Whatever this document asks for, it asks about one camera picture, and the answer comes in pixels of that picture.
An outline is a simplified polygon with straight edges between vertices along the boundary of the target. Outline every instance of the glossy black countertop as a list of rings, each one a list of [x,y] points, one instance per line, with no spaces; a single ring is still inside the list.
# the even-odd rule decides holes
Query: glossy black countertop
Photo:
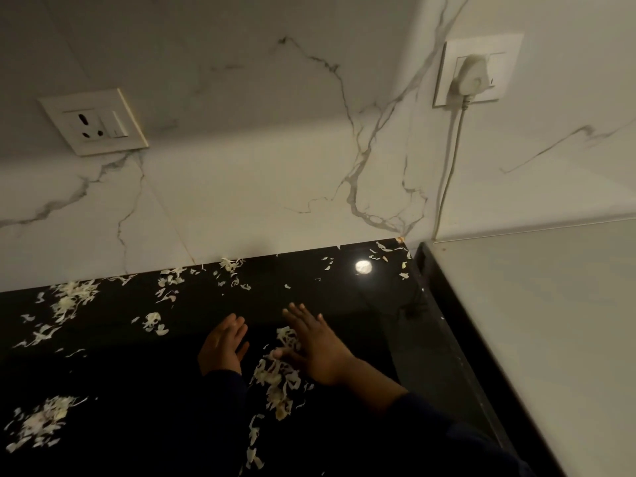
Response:
[[[229,313],[249,324],[251,346],[243,361],[248,380],[263,347],[276,344],[275,328],[285,326],[281,308],[295,301],[323,313],[354,354],[494,438],[463,356],[443,319],[431,312],[417,267],[400,240],[250,258],[235,273],[211,263],[99,279],[80,283],[87,291],[73,301],[60,301],[69,289],[60,286],[0,293],[0,427],[18,407],[28,413],[46,398],[88,398],[56,432],[62,448],[65,437],[73,442],[71,414],[97,406],[102,394],[104,401],[105,393],[150,391],[149,382],[158,380],[162,388],[175,387],[196,378],[204,337]],[[70,309],[58,309],[56,318],[52,305],[65,302]],[[150,313],[159,313],[161,320],[145,331]],[[162,391],[152,391],[162,398]],[[307,414],[310,403],[307,398]],[[12,430],[10,425],[4,431],[3,446],[15,439]],[[10,458],[48,455],[57,447],[29,444]]]

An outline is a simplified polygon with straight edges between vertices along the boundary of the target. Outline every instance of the child's hand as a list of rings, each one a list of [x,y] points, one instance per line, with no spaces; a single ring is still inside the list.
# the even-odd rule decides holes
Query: child's hand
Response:
[[[282,316],[296,330],[305,355],[289,348],[276,348],[272,357],[300,367],[320,384],[343,384],[346,372],[356,358],[329,328],[322,314],[314,318],[304,304],[297,307],[290,303],[290,309],[282,310]]]
[[[241,340],[247,333],[245,318],[232,313],[214,328],[203,342],[197,360],[201,375],[205,376],[212,370],[233,370],[239,375],[240,362],[243,360],[249,343],[245,342],[236,353]]]

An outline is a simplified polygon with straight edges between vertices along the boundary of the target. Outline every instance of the power cord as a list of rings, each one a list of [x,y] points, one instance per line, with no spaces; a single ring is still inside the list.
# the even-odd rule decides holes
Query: power cord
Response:
[[[435,225],[433,226],[433,241],[437,240],[438,232],[440,231],[441,214],[444,208],[444,202],[446,201],[446,195],[449,191],[450,178],[453,177],[455,172],[455,163],[457,162],[457,152],[459,150],[459,140],[462,135],[462,125],[464,124],[464,114],[468,109],[468,105],[473,101],[475,95],[484,92],[490,86],[490,79],[488,76],[487,63],[484,55],[469,55],[465,58],[457,77],[453,79],[451,85],[451,92],[454,95],[462,96],[462,108],[459,116],[459,123],[457,124],[457,133],[455,135],[455,149],[453,150],[453,157],[450,161],[449,175],[444,183],[444,188],[441,193],[440,203],[438,204],[438,211],[435,216]]]

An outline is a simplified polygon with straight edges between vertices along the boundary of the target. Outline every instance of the plug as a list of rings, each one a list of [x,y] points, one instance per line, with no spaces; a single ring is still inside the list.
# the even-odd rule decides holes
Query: plug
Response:
[[[486,57],[484,55],[468,55],[457,77],[453,80],[455,90],[459,95],[473,97],[490,86]]]

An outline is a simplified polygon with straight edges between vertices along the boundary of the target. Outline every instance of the dark sleeve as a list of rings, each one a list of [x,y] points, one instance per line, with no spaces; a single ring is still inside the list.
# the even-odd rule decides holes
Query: dark sleeve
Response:
[[[528,464],[415,394],[398,398],[383,423],[392,460],[408,468],[404,470],[423,474],[433,468],[449,475],[481,471],[489,476],[534,477]]]
[[[162,470],[235,477],[247,448],[247,385],[235,371],[215,370],[201,378],[193,393],[169,417],[174,426],[164,433],[167,454],[161,459]]]

